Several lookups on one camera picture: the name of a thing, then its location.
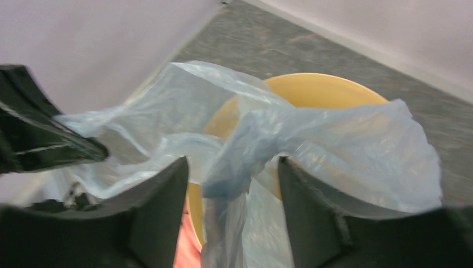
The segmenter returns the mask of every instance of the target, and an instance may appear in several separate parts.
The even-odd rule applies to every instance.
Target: yellow bucket
[[[349,108],[388,102],[367,87],[333,75],[286,74],[269,78],[266,83],[273,92],[296,107]],[[207,125],[205,133],[228,138],[238,124],[238,115],[233,112],[237,107],[236,98],[226,102]],[[272,192],[280,198],[278,189]],[[197,239],[201,245],[204,245],[204,202],[200,196],[199,185],[189,184],[187,204]]]

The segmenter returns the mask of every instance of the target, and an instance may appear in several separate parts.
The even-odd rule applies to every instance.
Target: plastic bag
[[[407,212],[440,205],[439,158],[401,100],[295,108],[255,77],[190,62],[170,64],[123,106],[57,120],[110,149],[106,162],[53,172],[100,198],[188,157],[190,181],[205,198],[204,268],[293,267],[282,203],[271,193],[270,160],[281,153],[376,205]]]

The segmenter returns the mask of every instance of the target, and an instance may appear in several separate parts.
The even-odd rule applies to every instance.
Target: red fabric
[[[191,217],[187,212],[187,204],[184,205],[181,229],[177,239],[176,256],[174,268],[200,268],[200,252],[202,247],[192,227]]]

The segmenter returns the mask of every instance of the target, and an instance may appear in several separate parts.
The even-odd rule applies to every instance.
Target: gray floor
[[[473,106],[261,9],[234,1],[175,61],[202,60],[261,79],[325,73],[403,99],[442,159],[449,204],[473,204]]]

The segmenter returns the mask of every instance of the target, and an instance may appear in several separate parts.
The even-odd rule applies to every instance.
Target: trash bin
[[[353,81],[327,74],[296,73],[275,76],[265,81],[271,90],[296,107],[349,108],[363,104],[382,104],[388,102],[378,93]],[[215,114],[205,129],[205,134],[228,138],[237,126],[239,117],[234,114],[238,99],[232,98]],[[276,171],[270,172],[277,178]],[[274,183],[270,191],[279,199],[279,184]],[[197,239],[203,246],[204,202],[201,188],[190,183],[188,187],[188,206]]]

